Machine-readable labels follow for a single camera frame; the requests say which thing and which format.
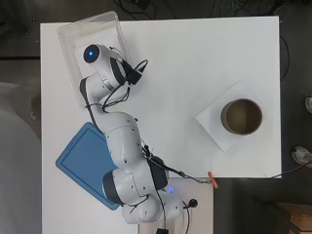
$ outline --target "blue tray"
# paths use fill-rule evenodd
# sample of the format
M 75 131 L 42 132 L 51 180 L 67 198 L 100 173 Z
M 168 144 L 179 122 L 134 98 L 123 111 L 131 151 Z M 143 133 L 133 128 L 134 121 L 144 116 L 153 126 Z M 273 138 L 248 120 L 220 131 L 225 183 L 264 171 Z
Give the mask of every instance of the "blue tray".
M 109 201 L 102 191 L 103 176 L 117 169 L 107 148 L 105 136 L 86 123 L 68 143 L 56 161 L 57 167 L 110 210 L 119 205 Z

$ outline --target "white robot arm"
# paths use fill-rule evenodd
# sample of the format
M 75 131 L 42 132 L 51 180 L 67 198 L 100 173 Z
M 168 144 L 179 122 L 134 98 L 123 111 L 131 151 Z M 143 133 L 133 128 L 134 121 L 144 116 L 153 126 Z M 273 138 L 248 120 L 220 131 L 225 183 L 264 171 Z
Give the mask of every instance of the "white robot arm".
M 80 92 L 84 97 L 94 125 L 105 134 L 109 153 L 118 167 L 103 178 L 103 192 L 108 200 L 120 204 L 128 223 L 138 224 L 182 214 L 183 203 L 175 195 L 162 191 L 168 184 L 168 171 L 144 157 L 136 119 L 124 112 L 103 112 L 100 101 L 126 82 L 135 84 L 140 73 L 114 50 L 91 45 L 84 60 L 97 72 L 82 80 Z

